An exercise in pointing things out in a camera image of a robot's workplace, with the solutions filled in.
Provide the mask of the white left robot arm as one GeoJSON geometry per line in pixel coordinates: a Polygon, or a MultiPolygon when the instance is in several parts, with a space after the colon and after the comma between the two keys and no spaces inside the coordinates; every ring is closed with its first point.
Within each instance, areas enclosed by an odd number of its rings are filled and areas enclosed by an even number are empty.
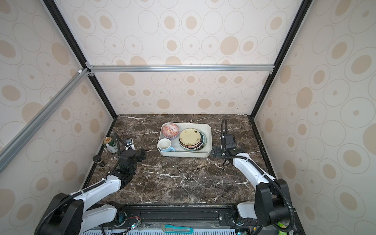
{"type": "Polygon", "coordinates": [[[115,167],[101,181],[72,194],[59,193],[49,204],[35,228],[36,235],[80,235],[103,224],[121,227],[126,212],[120,204],[109,203],[93,208],[105,197],[127,186],[137,172],[137,164],[146,159],[144,148],[136,151],[133,141],[118,150],[115,167]]]}

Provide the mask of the light blue ceramic mug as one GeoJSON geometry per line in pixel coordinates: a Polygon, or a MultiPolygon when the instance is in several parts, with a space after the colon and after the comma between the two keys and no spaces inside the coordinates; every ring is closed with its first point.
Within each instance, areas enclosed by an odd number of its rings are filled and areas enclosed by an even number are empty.
{"type": "Polygon", "coordinates": [[[158,142],[158,149],[161,152],[175,152],[175,148],[171,146],[171,141],[169,139],[161,139],[158,142]]]}

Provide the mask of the red patterned bowl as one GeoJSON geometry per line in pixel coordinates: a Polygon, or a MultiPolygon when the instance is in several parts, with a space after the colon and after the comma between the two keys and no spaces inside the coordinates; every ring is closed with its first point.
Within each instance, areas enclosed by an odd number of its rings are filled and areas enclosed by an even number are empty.
{"type": "Polygon", "coordinates": [[[179,135],[180,129],[174,123],[168,123],[162,127],[162,134],[168,139],[175,139],[179,135]]]}

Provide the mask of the cream yellow printed plate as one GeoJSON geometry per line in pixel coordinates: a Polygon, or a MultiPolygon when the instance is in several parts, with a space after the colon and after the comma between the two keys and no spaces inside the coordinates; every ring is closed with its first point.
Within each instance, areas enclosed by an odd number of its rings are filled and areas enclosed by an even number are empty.
{"type": "Polygon", "coordinates": [[[187,128],[179,135],[180,143],[185,146],[195,146],[201,142],[201,134],[194,128],[187,128]]]}

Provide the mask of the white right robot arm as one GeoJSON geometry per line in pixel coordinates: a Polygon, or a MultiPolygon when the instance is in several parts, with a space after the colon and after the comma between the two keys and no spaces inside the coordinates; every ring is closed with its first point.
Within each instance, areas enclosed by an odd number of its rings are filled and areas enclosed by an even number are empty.
{"type": "Polygon", "coordinates": [[[233,165],[240,170],[255,189],[253,202],[237,205],[240,220],[255,220],[255,234],[268,226],[284,233],[292,231],[295,227],[295,215],[287,182],[268,174],[237,145],[235,136],[228,132],[226,119],[221,123],[220,140],[221,145],[212,148],[212,156],[223,159],[224,166],[233,165]]]}

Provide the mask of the white plastic bin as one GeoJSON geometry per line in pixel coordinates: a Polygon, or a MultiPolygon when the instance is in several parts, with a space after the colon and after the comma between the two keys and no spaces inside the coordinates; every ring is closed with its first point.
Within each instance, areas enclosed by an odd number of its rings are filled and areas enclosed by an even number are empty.
{"type": "MultiPolygon", "coordinates": [[[[207,124],[198,124],[198,123],[174,123],[174,124],[178,125],[178,127],[180,129],[179,134],[184,129],[187,129],[187,128],[194,128],[194,129],[197,129],[197,130],[201,131],[206,136],[206,139],[207,139],[206,140],[206,144],[199,151],[187,151],[187,150],[184,150],[180,146],[180,144],[179,144],[179,135],[178,135],[175,139],[169,139],[171,141],[171,146],[173,148],[175,148],[175,150],[176,150],[175,152],[161,152],[157,148],[162,156],[165,156],[165,157],[206,158],[206,157],[208,157],[210,155],[210,153],[212,151],[212,133],[211,133],[212,129],[211,129],[211,127],[209,125],[207,125],[207,124]]],[[[162,134],[162,127],[161,127],[161,131],[160,131],[159,140],[166,138],[162,134]]]]}

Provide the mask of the white green rimmed plate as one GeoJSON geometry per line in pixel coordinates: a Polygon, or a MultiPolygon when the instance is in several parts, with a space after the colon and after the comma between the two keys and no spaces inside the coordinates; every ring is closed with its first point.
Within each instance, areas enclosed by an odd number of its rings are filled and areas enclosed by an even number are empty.
{"type": "Polygon", "coordinates": [[[200,143],[198,143],[198,144],[195,145],[195,146],[185,146],[185,145],[181,144],[181,143],[180,143],[180,140],[179,140],[179,144],[180,144],[180,146],[181,146],[184,150],[187,150],[187,151],[199,151],[199,150],[201,150],[201,149],[205,146],[205,144],[206,144],[206,140],[207,140],[207,139],[206,139],[206,136],[205,136],[204,133],[202,133],[201,131],[199,131],[199,132],[200,132],[201,137],[202,137],[200,143]]]}

